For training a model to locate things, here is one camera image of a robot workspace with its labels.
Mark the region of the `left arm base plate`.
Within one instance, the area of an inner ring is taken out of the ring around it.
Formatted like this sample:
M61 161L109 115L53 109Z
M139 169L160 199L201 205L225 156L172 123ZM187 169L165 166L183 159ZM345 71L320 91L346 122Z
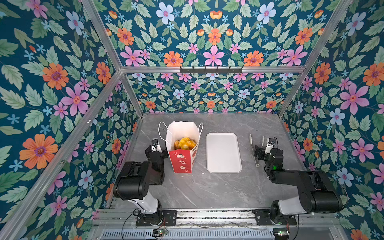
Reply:
M177 221L176 210L160 210L154 214L139 214L137 216L137 227L174 227Z

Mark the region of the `red white paper bag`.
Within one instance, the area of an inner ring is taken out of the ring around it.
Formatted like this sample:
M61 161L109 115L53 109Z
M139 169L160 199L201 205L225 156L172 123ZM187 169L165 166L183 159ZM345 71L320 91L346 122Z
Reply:
M165 137L162 137L162 134L159 136L166 143L174 172L190 174L194 166L204 124L172 122L166 125L164 122L160 122L159 127L161 126L165 127L167 132Z

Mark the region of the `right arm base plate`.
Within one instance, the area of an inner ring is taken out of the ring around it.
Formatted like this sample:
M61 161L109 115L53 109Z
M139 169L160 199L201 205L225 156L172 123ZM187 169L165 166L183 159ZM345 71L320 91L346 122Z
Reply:
M257 225L259 226L296 226L298 224L294 215L279 215L271 213L270 210L266 209L252 210L252 213L255 215Z

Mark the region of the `round fluted fake bread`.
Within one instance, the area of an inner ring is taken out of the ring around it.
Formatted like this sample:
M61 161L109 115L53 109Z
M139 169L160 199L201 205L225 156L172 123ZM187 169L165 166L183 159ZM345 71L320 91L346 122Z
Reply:
M182 138L180 141L179 141L179 148L181 148L182 145L184 144L187 144L187 145L190 145L188 144L188 141L190 141L191 139L189 137L184 137Z

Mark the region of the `small yellow fake bread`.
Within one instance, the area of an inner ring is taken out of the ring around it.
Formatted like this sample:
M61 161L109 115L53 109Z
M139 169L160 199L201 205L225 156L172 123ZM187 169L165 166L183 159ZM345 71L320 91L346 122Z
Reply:
M189 145L184 144L184 145L181 146L181 149L182 150L189 150L190 148L189 148Z

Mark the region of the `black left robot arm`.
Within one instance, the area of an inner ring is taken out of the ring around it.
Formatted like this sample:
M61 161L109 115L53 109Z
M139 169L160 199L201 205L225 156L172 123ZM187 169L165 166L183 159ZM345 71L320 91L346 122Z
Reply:
M164 159L167 153L158 144L145 150L147 161L126 162L117 176L114 197L135 205L134 215L152 225L164 221L161 203L149 192L150 186L161 186L165 178Z

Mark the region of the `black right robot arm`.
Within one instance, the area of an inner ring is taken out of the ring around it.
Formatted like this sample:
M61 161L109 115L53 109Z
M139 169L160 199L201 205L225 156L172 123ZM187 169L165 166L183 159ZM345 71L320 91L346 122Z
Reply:
M265 163L264 171L272 183L293 186L298 191L296 197L273 201L268 213L271 223L294 225L295 215L333 214L344 208L343 201L325 172L285 170L283 150L278 147L267 150L256 145L253 149L256 162Z

